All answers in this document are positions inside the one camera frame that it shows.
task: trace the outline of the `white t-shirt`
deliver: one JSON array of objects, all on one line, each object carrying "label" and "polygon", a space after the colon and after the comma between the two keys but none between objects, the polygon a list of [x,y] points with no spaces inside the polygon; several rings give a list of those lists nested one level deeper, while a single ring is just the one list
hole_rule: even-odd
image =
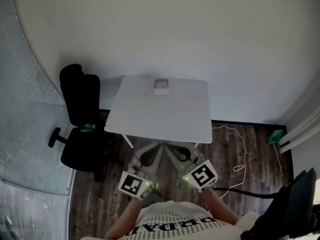
[{"label": "white t-shirt", "polygon": [[[248,212],[235,225],[213,219],[211,214],[190,202],[157,202],[141,210],[135,228],[122,240],[240,240],[258,219]],[[85,237],[82,240],[97,238]]]}]

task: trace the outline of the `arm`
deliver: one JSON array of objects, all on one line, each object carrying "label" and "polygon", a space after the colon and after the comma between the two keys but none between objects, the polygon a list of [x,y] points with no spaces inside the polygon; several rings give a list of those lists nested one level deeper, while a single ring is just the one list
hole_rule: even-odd
[{"label": "arm", "polygon": [[120,239],[124,235],[128,234],[134,229],[139,213],[142,208],[142,202],[136,198],[133,198],[129,205],[125,208],[120,218],[110,228],[106,234],[106,238],[109,240]]},{"label": "arm", "polygon": [[209,208],[209,211],[213,218],[234,225],[239,220],[238,216],[221,201],[216,192],[211,188],[207,188],[201,193],[202,199],[205,201],[205,205]]}]

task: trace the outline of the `black lettering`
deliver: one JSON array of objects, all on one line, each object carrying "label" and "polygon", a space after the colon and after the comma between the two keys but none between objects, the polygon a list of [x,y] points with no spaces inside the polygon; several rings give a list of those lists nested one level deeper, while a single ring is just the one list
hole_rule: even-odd
[{"label": "black lettering", "polygon": [[145,229],[148,230],[149,232],[155,232],[155,231],[154,231],[154,228],[155,228],[156,226],[158,226],[158,225],[159,225],[159,224],[155,224],[155,225],[153,225],[153,226],[149,226],[148,224],[144,224],[144,225],[142,225],[142,226],[144,226]]},{"label": "black lettering", "polygon": [[159,227],[159,229],[164,230],[164,231],[176,230],[174,223],[163,224],[163,225],[161,225],[161,226]]},{"label": "black lettering", "polygon": [[137,233],[139,226],[136,226],[131,233],[126,234],[126,236],[131,236]]},{"label": "black lettering", "polygon": [[179,222],[179,224],[181,224],[182,228],[186,228],[186,227],[190,227],[193,225],[197,225],[199,223],[197,223],[194,219],[189,219],[187,221]]},{"label": "black lettering", "polygon": [[200,221],[201,221],[201,222],[216,222],[215,219],[210,218],[210,217],[202,218],[202,219],[200,219]]}]

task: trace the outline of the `white table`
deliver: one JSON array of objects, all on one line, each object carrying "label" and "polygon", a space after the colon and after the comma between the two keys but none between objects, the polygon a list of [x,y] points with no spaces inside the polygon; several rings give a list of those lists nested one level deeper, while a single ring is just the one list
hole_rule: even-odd
[{"label": "white table", "polygon": [[169,78],[169,95],[155,95],[155,79],[126,76],[112,104],[104,130],[190,143],[211,143],[212,127],[205,81]]}]

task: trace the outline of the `wooden floor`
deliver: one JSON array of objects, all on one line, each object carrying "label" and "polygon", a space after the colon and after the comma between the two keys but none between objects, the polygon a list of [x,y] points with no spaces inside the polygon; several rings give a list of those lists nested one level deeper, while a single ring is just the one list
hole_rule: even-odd
[{"label": "wooden floor", "polygon": [[[213,123],[212,127],[223,124]],[[277,156],[272,145],[268,144],[268,137],[279,129],[275,125],[234,125],[244,138],[247,151],[245,170],[233,171],[233,167],[244,162],[242,139],[232,129],[212,129],[213,141],[211,144],[199,144],[197,147],[207,159],[210,159],[218,173],[215,187],[227,188],[241,183],[239,189],[255,193],[268,194],[277,192],[281,186],[292,179],[292,158],[288,151],[280,155],[280,162],[284,175],[281,175]],[[116,141],[116,154],[119,160],[124,161],[124,170],[128,168],[134,153],[140,148],[156,142],[155,140],[129,137],[134,149],[131,149],[121,135]],[[188,201],[203,207],[203,202],[197,191],[184,185],[177,179],[177,173],[169,158],[162,156],[159,166],[159,189],[165,200],[175,202]],[[128,204],[128,197],[118,191],[118,184],[123,168],[117,164],[107,162],[103,181],[94,182],[93,173],[77,171],[73,185],[73,193],[69,218],[69,239],[79,240],[82,237],[92,236],[105,239],[109,228],[115,223]],[[222,200],[239,216],[248,211],[263,214],[270,205],[270,199],[259,199],[229,192]]]}]

